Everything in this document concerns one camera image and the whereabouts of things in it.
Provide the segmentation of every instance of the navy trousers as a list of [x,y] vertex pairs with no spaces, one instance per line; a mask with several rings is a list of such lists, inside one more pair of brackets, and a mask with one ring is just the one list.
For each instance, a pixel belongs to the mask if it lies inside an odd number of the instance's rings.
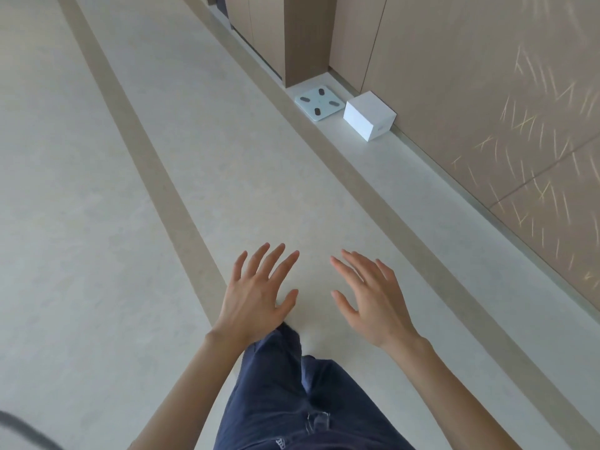
[[340,365],[303,357],[298,333],[284,323],[246,349],[214,449],[283,450],[331,440],[413,449]]

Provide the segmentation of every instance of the brown stripe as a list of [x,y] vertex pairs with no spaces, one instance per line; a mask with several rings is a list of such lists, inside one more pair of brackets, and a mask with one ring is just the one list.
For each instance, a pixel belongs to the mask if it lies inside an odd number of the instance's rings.
[[184,0],[257,87],[344,185],[463,325],[574,450],[600,448],[600,434],[483,309],[394,210],[305,117],[200,0]]
[[225,282],[76,0],[58,0],[104,102],[211,324]]

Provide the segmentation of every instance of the forearm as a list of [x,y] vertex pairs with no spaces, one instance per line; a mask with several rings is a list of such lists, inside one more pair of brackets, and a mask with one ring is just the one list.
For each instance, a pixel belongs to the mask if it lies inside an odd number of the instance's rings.
[[404,371],[454,450],[519,450],[520,447],[444,364],[429,341],[388,353]]
[[205,340],[130,450],[192,450],[225,379],[243,352],[227,336]]

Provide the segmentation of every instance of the scratched wall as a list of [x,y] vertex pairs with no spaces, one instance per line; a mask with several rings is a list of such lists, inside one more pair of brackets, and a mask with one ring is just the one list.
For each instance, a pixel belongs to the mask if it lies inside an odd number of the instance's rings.
[[600,0],[387,0],[363,91],[600,308]]

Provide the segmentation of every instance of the white cardboard box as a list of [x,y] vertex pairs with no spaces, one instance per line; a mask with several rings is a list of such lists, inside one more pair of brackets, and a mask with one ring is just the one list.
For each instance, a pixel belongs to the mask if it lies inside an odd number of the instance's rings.
[[392,127],[396,112],[373,92],[367,92],[346,103],[344,120],[366,141],[385,134]]

